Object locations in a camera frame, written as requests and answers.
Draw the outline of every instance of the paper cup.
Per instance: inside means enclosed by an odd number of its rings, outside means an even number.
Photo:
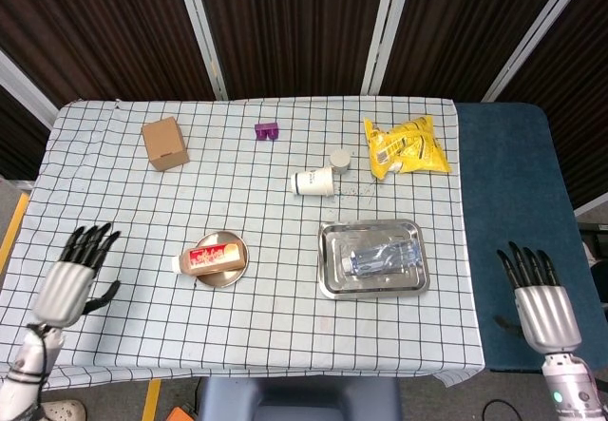
[[[333,196],[332,168],[328,166],[316,171],[293,174],[292,191],[295,195]]]

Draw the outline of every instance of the stainless steel tray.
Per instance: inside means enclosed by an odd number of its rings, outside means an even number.
[[[353,250],[404,239],[420,244],[421,263],[416,269],[374,277],[344,275],[342,258]],[[332,299],[420,295],[428,289],[427,255],[420,228],[411,220],[321,223],[318,281],[323,294]]]

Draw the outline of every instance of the yellow snack bag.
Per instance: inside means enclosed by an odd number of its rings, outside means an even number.
[[[378,179],[384,179],[389,171],[450,172],[446,154],[435,139],[430,115],[399,124],[388,132],[368,119],[364,120],[364,127],[371,173]]]

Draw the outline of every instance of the white checkered tablecloth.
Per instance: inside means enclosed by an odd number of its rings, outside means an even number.
[[[388,129],[434,116],[450,175],[371,176],[362,121]],[[190,163],[157,172],[142,124],[177,118]],[[254,124],[277,121],[278,140]],[[343,146],[351,170],[332,198],[297,197],[289,175]],[[203,374],[434,373],[448,385],[484,366],[461,205],[458,115],[450,100],[337,97],[213,103],[76,102],[48,141],[0,293],[0,373],[22,343],[45,275],[78,226],[114,222],[94,295],[123,283],[109,307],[81,317],[51,388]],[[411,219],[422,228],[430,289],[419,297],[334,301],[317,287],[321,221]],[[245,276],[213,290],[171,273],[170,258],[217,230],[242,235]]]

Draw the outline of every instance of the plastic package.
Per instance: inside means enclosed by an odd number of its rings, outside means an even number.
[[[371,173],[382,180],[389,171],[429,170],[450,172],[446,154],[435,139],[433,118],[425,115],[388,132],[364,120],[370,147]]]
[[[354,250],[342,258],[342,270],[345,276],[381,276],[403,273],[420,262],[419,243],[408,239]]]
[[[181,256],[171,258],[171,270],[176,274],[206,276],[242,269],[245,260],[243,243],[235,240],[186,250]]]

